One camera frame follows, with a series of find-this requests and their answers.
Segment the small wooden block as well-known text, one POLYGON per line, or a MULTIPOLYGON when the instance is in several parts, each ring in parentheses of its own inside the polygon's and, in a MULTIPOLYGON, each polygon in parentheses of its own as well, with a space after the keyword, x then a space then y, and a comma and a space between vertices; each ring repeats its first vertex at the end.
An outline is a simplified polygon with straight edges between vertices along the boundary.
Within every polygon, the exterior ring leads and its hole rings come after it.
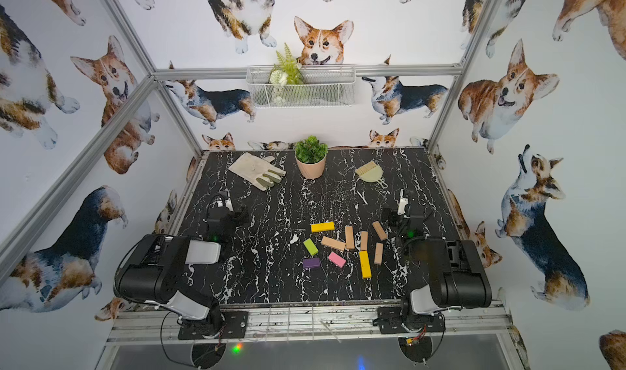
POLYGON ((368 249, 368 233, 362 231, 360 233, 360 251, 366 251, 368 249))

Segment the short yellow block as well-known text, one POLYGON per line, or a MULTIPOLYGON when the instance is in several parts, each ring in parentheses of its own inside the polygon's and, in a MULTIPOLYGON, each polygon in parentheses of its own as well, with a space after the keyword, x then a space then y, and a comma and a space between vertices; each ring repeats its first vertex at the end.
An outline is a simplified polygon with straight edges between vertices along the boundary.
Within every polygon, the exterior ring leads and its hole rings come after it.
POLYGON ((335 224, 334 222, 326 222, 326 223, 314 223, 311 225, 311 233, 318 233, 323 231, 334 231, 335 224))

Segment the pink block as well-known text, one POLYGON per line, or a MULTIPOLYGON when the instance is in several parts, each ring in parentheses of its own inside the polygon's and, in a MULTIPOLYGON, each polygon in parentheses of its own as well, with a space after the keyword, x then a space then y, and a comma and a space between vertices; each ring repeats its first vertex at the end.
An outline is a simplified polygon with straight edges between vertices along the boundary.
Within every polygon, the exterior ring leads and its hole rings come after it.
POLYGON ((335 252, 331 252, 328 257, 329 261, 332 262, 335 266, 339 268, 343 268, 346 264, 346 260, 335 252))

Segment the green block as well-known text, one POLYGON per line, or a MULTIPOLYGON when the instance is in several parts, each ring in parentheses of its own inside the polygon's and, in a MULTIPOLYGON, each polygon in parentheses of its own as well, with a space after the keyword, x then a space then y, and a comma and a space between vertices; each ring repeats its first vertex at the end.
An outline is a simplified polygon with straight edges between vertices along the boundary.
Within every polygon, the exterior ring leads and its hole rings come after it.
POLYGON ((316 247, 312 239, 305 240, 304 245, 311 257, 315 257, 319 253, 319 249, 316 247))

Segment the purple block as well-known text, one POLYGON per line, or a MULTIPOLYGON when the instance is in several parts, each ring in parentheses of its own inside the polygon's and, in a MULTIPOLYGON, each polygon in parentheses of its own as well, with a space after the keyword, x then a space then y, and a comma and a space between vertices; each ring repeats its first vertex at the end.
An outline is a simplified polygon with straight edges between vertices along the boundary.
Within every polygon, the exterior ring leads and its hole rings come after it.
POLYGON ((320 266, 321 266, 321 263, 320 263, 319 258, 311 258, 311 259, 303 260, 303 268, 305 270, 316 269, 316 268, 319 268, 320 266))

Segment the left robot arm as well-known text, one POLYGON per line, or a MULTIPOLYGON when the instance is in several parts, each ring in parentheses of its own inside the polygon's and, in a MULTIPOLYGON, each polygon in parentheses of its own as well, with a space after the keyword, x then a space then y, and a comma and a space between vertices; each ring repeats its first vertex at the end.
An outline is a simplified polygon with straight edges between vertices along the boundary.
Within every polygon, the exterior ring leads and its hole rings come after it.
POLYGON ((146 235, 118 266, 115 295, 176 314, 179 340, 241 339, 246 335, 248 312, 223 312, 214 295, 202 293, 184 281, 184 272, 192 265, 216 266, 224 262, 236 229, 249 223, 247 208, 229 207, 228 201, 222 192, 213 195, 203 235, 146 235))

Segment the angled wooden block right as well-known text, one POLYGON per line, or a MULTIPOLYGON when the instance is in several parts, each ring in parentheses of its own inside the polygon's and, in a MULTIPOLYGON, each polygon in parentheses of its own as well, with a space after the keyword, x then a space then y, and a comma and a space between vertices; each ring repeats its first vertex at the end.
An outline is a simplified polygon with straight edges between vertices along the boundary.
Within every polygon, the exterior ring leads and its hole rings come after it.
POLYGON ((381 225, 381 223, 379 223, 378 221, 375 221, 375 222, 372 224, 372 226, 373 226, 373 228, 374 228, 374 231, 376 231, 377 236, 378 236, 378 239, 379 239, 380 241, 386 241, 386 240, 389 238, 388 234, 387 234, 387 233, 386 233, 386 231, 384 230, 384 228, 383 228, 383 226, 381 225))

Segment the long yellow block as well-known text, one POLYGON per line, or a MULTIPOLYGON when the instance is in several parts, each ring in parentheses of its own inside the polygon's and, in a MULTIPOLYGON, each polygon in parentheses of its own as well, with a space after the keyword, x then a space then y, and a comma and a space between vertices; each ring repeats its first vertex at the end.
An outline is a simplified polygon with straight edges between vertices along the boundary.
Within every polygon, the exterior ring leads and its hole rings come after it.
POLYGON ((363 279, 364 280, 371 279, 372 271, 371 271, 370 261, 368 257, 368 252, 360 251, 359 257, 360 257, 361 274, 362 274, 363 279))

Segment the upright wooden block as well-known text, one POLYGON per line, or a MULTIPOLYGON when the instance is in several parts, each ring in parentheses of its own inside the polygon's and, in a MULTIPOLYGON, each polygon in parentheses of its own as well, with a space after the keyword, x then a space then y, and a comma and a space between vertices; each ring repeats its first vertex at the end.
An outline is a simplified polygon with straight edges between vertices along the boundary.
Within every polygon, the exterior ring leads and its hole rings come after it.
POLYGON ((345 240, 346 240, 346 250, 354 250, 355 238, 354 238, 353 226, 345 226, 345 240))

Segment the work glove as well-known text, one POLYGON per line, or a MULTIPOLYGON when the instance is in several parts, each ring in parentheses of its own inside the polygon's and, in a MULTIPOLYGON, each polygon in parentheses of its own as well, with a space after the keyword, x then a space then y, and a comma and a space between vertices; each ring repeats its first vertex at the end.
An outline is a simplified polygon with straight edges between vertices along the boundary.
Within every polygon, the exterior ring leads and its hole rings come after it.
POLYGON ((266 159, 250 153, 242 154, 228 170, 250 182, 261 191, 267 191, 279 184, 286 172, 272 164, 274 157, 266 159))

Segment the small brush with dustpan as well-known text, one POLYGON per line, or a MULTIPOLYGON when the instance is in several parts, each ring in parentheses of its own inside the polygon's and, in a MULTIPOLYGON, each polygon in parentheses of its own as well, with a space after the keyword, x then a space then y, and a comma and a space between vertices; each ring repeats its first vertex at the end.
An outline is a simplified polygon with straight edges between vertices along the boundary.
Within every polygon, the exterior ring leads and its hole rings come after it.
POLYGON ((356 175, 362 181, 369 184, 378 184, 381 188, 387 189, 388 185, 383 177, 383 169, 375 161, 370 161, 355 170, 356 175))

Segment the potted green plant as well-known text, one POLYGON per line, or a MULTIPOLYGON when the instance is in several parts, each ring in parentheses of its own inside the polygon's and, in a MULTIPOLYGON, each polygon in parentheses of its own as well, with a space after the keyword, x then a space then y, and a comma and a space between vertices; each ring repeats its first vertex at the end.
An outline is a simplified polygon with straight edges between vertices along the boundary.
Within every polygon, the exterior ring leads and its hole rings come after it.
POLYGON ((328 145, 314 135, 295 144, 298 169, 305 179, 318 179, 324 173, 328 145))

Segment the fern and white flower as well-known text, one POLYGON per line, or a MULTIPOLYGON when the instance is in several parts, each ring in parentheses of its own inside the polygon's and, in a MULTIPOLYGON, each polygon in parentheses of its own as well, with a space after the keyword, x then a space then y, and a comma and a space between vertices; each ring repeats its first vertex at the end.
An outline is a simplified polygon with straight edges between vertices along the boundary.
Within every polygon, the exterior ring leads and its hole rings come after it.
POLYGON ((269 84, 272 89, 272 103, 276 105, 295 104, 303 97, 298 86, 304 85, 301 64, 285 44, 284 51, 276 52, 277 64, 270 72, 269 84))

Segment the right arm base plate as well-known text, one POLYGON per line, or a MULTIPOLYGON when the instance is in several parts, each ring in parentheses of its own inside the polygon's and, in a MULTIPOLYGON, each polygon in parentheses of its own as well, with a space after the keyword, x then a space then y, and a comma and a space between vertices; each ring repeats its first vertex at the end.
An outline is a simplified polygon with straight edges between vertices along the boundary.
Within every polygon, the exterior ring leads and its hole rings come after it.
POLYGON ((381 334, 443 333, 446 331, 443 314, 419 315, 401 307, 382 306, 377 309, 373 326, 381 334))

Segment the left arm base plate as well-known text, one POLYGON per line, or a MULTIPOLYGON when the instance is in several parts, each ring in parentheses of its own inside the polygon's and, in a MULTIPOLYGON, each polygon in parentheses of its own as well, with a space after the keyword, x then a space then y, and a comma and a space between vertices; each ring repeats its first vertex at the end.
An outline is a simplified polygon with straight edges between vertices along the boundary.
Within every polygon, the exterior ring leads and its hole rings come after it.
POLYGON ((226 311, 203 320, 183 319, 178 339, 241 339, 246 335, 248 319, 248 311, 226 311))

